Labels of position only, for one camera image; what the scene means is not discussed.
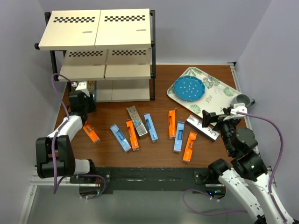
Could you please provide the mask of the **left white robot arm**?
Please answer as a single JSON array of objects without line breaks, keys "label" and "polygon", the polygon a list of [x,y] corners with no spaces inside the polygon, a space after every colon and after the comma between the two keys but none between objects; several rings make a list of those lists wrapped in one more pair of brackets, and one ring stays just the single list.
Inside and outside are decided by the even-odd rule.
[{"label": "left white robot arm", "polygon": [[87,122],[88,113],[96,110],[93,95],[83,91],[69,94],[71,112],[58,128],[36,140],[36,167],[40,178],[80,175],[86,183],[96,180],[97,172],[91,159],[75,159],[71,141]]}]

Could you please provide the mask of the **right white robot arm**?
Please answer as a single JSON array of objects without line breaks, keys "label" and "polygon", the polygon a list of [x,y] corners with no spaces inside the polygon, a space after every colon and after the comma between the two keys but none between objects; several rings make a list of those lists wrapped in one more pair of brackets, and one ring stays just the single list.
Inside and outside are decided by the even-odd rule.
[{"label": "right white robot arm", "polygon": [[275,165],[268,171],[264,161],[254,149],[258,145],[254,132],[249,128],[239,128],[242,117],[247,117],[247,108],[242,104],[225,108],[217,115],[203,110],[202,126],[211,123],[213,130],[219,131],[227,154],[232,158],[232,167],[218,159],[209,165],[208,178],[213,183],[222,183],[243,205],[256,224],[297,224],[298,220],[284,208],[273,188]]}]

